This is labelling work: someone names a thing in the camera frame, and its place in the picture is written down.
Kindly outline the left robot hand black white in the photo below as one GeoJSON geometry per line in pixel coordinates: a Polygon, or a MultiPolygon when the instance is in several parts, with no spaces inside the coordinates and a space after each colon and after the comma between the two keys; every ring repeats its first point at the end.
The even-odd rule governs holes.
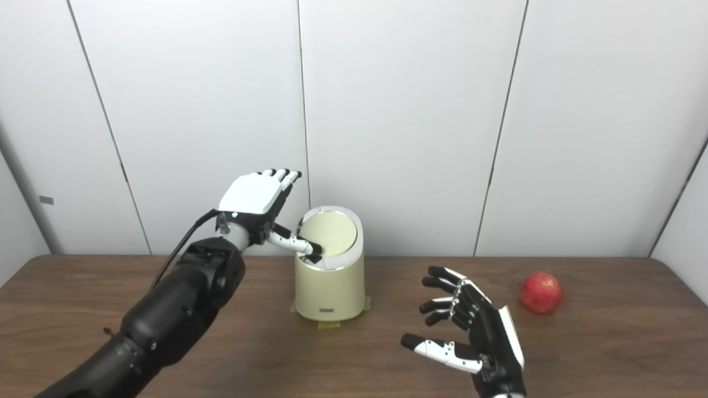
{"type": "Polygon", "coordinates": [[[322,258],[323,248],[278,224],[277,217],[303,174],[297,170],[268,169],[235,179],[217,210],[219,235],[243,254],[252,246],[271,243],[277,247],[322,258]]]}

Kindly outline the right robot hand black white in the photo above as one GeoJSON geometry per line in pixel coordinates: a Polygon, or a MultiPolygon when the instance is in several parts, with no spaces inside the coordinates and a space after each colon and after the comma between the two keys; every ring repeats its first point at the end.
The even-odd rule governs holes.
{"type": "Polygon", "coordinates": [[[523,350],[509,308],[495,308],[470,278],[452,269],[430,266],[421,282],[448,294],[418,307],[421,314],[427,315],[425,324],[432,327],[449,320],[467,333],[468,343],[405,333],[400,344],[418,355],[469,373],[480,397],[528,396],[523,350]]]}

